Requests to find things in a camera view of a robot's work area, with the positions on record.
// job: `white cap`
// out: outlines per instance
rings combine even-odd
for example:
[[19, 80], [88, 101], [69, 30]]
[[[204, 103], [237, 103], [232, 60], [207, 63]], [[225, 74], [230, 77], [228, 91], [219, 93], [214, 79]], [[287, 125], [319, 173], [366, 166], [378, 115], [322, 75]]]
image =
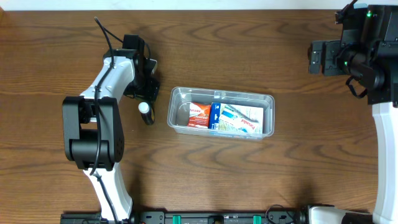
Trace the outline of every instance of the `white cap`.
[[138, 105], [138, 109], [141, 113], [148, 113], [149, 112], [149, 105], [146, 102], [142, 102]]

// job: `transparent tray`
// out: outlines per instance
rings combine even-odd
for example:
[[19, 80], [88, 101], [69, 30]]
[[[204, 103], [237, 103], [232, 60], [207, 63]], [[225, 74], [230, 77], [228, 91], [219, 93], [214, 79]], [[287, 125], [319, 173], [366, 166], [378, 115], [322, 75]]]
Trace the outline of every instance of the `transparent tray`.
[[[236, 133], [214, 129], [187, 127], [184, 119], [177, 118], [178, 109], [190, 102], [208, 104], [228, 103], [232, 105], [255, 106], [264, 109], [262, 134]], [[218, 136], [225, 138], [264, 139], [274, 133], [275, 101], [270, 95], [243, 93], [236, 91], [207, 90], [200, 88], [175, 87], [169, 103], [167, 124], [178, 133], [201, 136]]]

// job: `wooden table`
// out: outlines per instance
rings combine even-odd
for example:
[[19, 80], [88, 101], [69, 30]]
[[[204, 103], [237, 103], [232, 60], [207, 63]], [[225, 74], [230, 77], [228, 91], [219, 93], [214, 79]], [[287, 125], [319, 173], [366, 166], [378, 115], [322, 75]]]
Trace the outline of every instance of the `wooden table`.
[[[266, 210], [329, 203], [373, 210], [377, 137], [371, 107], [347, 77], [308, 74], [313, 40], [339, 39], [333, 11], [5, 12], [0, 23], [1, 223], [58, 223], [100, 209], [65, 157], [61, 104], [95, 79], [107, 50], [93, 20], [139, 34], [159, 61], [157, 120], [119, 104], [121, 162], [138, 209]], [[112, 40], [115, 47], [120, 46]], [[189, 86], [271, 94], [275, 133], [263, 141], [177, 134], [170, 91]]]

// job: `small black tube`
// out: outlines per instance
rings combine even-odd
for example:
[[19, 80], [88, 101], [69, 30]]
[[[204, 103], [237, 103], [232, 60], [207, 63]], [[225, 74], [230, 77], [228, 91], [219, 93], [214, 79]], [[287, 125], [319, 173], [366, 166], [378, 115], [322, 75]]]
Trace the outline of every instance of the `small black tube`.
[[138, 105], [138, 110], [147, 125], [152, 125], [155, 122], [155, 111], [152, 109], [150, 104], [142, 102]]

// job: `white background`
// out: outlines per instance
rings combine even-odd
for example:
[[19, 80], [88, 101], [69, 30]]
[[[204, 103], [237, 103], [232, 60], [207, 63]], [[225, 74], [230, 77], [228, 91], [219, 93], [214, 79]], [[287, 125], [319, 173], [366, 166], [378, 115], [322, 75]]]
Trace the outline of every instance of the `white background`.
[[[0, 0], [13, 10], [342, 9], [351, 0]], [[398, 4], [398, 0], [359, 0]]]

